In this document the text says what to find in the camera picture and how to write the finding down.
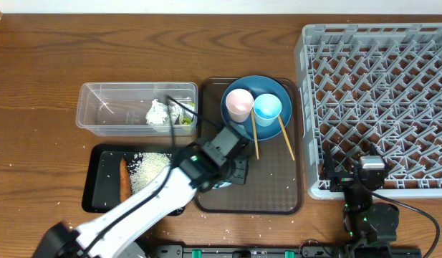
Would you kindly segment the black plastic tray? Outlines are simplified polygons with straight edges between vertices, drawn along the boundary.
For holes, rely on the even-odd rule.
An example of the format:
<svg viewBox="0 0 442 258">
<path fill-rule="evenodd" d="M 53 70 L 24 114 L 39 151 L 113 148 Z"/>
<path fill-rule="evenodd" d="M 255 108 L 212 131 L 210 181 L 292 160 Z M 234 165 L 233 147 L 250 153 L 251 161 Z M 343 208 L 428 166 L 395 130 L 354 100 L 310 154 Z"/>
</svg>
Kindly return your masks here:
<svg viewBox="0 0 442 258">
<path fill-rule="evenodd" d="M 135 155 L 144 152 L 171 153 L 170 147 L 159 145 L 99 144 L 90 155 L 82 197 L 87 213 L 105 213 L 120 204 L 120 161 L 130 165 Z"/>
</svg>

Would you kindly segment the wooden chopstick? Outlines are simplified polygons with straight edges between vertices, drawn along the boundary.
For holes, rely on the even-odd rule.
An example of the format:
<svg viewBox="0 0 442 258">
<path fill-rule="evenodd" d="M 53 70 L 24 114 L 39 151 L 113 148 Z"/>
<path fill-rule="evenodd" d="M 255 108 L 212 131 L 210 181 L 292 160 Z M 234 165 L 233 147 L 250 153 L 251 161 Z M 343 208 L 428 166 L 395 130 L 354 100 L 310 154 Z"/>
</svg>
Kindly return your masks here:
<svg viewBox="0 0 442 258">
<path fill-rule="evenodd" d="M 256 121 L 254 116 L 254 109 L 251 109 L 251 124 L 252 124 L 252 131 L 253 131 L 253 137 L 254 137 L 254 147 L 255 147 L 255 153 L 256 153 L 256 159 L 259 160 L 259 144 L 258 144 L 258 138 L 256 134 Z"/>
<path fill-rule="evenodd" d="M 290 143 L 290 141 L 289 141 L 289 137 L 288 137 L 288 135 L 287 135 L 286 128 L 285 128 L 285 126 L 284 126 L 284 123 L 283 123 L 283 120 L 282 120 L 281 115 L 278 115 L 278 120 L 279 120 L 280 127 L 281 127 L 281 129 L 282 129 L 282 134 L 283 134 L 283 136 L 284 136 L 284 140 L 285 140 L 285 142 L 286 142 L 286 144 L 287 144 L 287 147 L 288 147 L 288 150 L 289 150 L 290 156 L 292 157 L 292 160 L 295 161 L 294 151 L 293 151 L 292 146 L 291 146 L 291 143 Z"/>
</svg>

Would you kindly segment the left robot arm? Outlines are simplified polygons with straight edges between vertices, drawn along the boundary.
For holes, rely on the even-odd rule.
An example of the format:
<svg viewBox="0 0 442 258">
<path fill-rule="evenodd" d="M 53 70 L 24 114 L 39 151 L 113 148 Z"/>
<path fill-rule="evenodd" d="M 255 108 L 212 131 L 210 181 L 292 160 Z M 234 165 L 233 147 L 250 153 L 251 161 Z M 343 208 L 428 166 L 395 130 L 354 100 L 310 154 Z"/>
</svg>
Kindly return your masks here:
<svg viewBox="0 0 442 258">
<path fill-rule="evenodd" d="M 139 236 L 199 191 L 227 179 L 225 168 L 238 158 L 247 141 L 196 141 L 176 150 L 144 189 L 103 214 L 68 229 L 62 222 L 46 231 L 34 257 L 118 257 Z"/>
</svg>

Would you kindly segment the white napkin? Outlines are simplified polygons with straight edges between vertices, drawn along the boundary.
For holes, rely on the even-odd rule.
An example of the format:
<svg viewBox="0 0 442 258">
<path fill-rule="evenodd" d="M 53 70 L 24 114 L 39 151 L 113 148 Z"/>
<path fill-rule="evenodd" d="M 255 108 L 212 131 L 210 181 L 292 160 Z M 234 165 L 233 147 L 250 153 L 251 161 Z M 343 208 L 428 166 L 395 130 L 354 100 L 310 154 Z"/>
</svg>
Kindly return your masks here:
<svg viewBox="0 0 442 258">
<path fill-rule="evenodd" d="M 149 111 L 146 113 L 148 125 L 164 125 L 169 123 L 168 106 L 154 99 Z"/>
</svg>

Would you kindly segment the orange carrot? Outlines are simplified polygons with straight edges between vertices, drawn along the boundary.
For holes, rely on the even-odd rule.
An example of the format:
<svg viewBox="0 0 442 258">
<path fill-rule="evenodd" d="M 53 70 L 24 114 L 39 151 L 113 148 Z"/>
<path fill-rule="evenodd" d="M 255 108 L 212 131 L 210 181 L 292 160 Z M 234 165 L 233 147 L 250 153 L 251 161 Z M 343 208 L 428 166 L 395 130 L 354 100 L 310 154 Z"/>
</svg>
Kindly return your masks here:
<svg viewBox="0 0 442 258">
<path fill-rule="evenodd" d="M 124 202 L 132 195 L 130 175 L 125 159 L 120 161 L 120 201 Z"/>
</svg>

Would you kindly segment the dark blue plate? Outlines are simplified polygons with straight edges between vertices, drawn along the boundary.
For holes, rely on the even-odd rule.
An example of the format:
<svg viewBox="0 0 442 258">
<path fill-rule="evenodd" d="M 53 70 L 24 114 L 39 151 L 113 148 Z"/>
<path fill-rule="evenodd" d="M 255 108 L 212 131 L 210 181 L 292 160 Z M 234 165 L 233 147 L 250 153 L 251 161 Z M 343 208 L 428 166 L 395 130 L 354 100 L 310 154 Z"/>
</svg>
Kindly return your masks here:
<svg viewBox="0 0 442 258">
<path fill-rule="evenodd" d="M 261 94 L 270 93 L 279 98 L 282 103 L 281 117 L 284 126 L 287 126 L 288 122 L 292 117 L 292 101 L 289 97 L 288 92 L 285 90 L 284 86 L 278 81 L 272 78 L 260 76 L 260 75 L 250 75 L 242 77 L 233 81 L 225 90 L 224 95 L 221 99 L 221 117 L 225 123 L 231 121 L 228 109 L 226 106 L 227 95 L 235 89 L 251 90 L 252 96 L 254 98 Z M 268 127 L 256 126 L 256 134 L 258 141 L 271 139 L 282 132 L 281 126 L 278 120 L 275 120 Z"/>
</svg>

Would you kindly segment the clear plastic bin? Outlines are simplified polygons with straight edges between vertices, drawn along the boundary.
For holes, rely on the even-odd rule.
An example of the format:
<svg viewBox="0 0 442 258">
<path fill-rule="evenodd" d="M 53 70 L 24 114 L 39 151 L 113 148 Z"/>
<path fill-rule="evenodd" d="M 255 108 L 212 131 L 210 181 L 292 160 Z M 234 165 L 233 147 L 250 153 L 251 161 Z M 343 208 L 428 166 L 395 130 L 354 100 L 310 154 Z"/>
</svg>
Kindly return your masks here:
<svg viewBox="0 0 442 258">
<path fill-rule="evenodd" d="M 175 105 L 195 104 L 198 86 L 193 82 L 88 82 L 80 90 L 76 124 L 97 136 L 169 136 L 170 125 L 148 125 L 146 113 L 154 99 L 168 106 L 175 135 L 196 131 L 197 117 L 190 125 L 178 124 Z"/>
</svg>

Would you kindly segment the grey plastic dishwasher rack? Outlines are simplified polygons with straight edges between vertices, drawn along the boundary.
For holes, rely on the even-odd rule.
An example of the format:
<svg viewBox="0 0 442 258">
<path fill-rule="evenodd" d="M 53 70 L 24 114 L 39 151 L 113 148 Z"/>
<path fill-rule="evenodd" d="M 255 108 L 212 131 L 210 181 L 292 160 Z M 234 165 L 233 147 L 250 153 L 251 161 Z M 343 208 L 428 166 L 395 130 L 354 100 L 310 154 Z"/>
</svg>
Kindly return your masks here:
<svg viewBox="0 0 442 258">
<path fill-rule="evenodd" d="M 345 172 L 371 145 L 390 166 L 381 195 L 442 198 L 442 23 L 309 24 L 294 59 L 312 198 L 342 198 L 325 151 Z"/>
</svg>

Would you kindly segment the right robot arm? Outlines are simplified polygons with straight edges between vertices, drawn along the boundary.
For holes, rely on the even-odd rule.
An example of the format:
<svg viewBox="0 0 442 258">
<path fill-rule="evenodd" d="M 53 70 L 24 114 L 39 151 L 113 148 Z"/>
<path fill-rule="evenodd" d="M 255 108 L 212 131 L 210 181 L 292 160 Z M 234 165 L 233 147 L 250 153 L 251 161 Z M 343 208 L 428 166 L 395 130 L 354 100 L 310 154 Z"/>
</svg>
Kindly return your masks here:
<svg viewBox="0 0 442 258">
<path fill-rule="evenodd" d="M 399 210 L 384 202 L 373 202 L 373 191 L 385 184 L 390 166 L 374 146 L 349 171 L 337 171 L 330 147 L 325 148 L 322 177 L 331 192 L 345 199 L 343 223 L 351 239 L 332 252 L 332 257 L 392 257 L 390 243 L 397 239 Z"/>
</svg>

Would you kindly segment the pink cup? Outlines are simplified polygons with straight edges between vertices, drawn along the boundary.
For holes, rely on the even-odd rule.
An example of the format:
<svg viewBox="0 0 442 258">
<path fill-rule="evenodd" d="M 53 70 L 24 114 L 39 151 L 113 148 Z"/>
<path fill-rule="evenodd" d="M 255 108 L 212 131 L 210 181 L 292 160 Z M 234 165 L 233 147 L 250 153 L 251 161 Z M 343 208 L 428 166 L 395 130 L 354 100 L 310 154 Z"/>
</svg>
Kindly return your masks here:
<svg viewBox="0 0 442 258">
<path fill-rule="evenodd" d="M 226 97 L 226 107 L 230 118 L 235 123 L 242 123 L 250 116 L 254 98 L 248 90 L 235 89 Z"/>
</svg>

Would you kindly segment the green white wrapper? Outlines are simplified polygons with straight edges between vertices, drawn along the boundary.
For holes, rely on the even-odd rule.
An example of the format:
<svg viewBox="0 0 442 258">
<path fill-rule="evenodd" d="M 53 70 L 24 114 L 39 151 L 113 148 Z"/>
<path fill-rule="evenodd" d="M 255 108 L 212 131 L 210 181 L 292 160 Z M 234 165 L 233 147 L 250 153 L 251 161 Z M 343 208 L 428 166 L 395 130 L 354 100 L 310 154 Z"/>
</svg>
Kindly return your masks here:
<svg viewBox="0 0 442 258">
<path fill-rule="evenodd" d="M 182 102 L 181 105 L 175 105 L 178 113 L 178 124 L 179 125 L 190 125 L 193 122 L 193 114 L 188 112 L 183 106 L 190 111 L 195 111 L 195 104 L 192 102 Z"/>
</svg>

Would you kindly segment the light blue bowl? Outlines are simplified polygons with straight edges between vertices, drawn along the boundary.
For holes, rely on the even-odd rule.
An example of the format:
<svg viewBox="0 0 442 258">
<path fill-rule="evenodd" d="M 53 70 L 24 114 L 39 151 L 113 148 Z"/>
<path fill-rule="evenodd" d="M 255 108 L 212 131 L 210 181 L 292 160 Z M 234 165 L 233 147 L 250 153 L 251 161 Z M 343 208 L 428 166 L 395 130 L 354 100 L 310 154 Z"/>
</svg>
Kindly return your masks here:
<svg viewBox="0 0 442 258">
<path fill-rule="evenodd" d="M 230 185 L 231 185 L 231 182 L 221 181 L 221 182 L 216 183 L 213 186 L 213 188 L 224 188 L 224 187 L 227 187 L 227 186 L 230 186 Z"/>
</svg>

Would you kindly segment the white rice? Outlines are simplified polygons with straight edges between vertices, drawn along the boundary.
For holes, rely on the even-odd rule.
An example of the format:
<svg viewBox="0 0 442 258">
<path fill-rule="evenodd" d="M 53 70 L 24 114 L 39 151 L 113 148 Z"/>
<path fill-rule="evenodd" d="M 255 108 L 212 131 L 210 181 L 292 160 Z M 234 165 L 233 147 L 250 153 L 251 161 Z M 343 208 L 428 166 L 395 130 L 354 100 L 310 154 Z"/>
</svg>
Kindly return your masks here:
<svg viewBox="0 0 442 258">
<path fill-rule="evenodd" d="M 169 153 L 136 153 L 128 165 L 132 194 L 145 188 L 170 164 Z"/>
</svg>

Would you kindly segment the brown serving tray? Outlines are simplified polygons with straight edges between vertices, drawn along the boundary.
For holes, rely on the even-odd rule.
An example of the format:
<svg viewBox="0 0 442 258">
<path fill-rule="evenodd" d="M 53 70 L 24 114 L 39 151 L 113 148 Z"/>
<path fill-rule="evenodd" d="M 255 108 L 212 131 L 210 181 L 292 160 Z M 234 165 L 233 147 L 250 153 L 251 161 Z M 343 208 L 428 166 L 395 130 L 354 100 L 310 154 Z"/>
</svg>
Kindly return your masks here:
<svg viewBox="0 0 442 258">
<path fill-rule="evenodd" d="M 211 78 L 201 86 L 199 110 L 212 121 L 222 123 L 221 99 L 226 88 L 239 78 Z M 232 184 L 224 188 L 200 193 L 194 204 L 206 213 L 278 214 L 289 215 L 303 204 L 302 159 L 299 156 L 300 116 L 294 106 L 299 99 L 296 85 L 288 79 L 273 79 L 284 86 L 292 101 L 292 117 L 286 128 L 295 155 L 290 156 L 282 132 L 258 141 L 259 160 L 256 159 L 254 137 L 245 154 L 249 155 L 249 169 L 244 185 Z"/>
</svg>

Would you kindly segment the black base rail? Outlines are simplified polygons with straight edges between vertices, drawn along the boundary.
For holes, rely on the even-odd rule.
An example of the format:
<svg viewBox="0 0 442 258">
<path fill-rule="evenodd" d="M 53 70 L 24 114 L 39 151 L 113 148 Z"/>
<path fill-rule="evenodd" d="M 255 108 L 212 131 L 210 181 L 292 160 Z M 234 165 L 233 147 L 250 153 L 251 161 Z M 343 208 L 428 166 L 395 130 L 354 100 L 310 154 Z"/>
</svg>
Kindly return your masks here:
<svg viewBox="0 0 442 258">
<path fill-rule="evenodd" d="M 368 258 L 420 258 L 421 250 L 412 248 L 303 246 L 297 248 L 266 247 L 182 247 L 166 245 L 155 248 L 149 257 L 155 258 L 322 258 L 322 257 L 368 257 Z"/>
</svg>

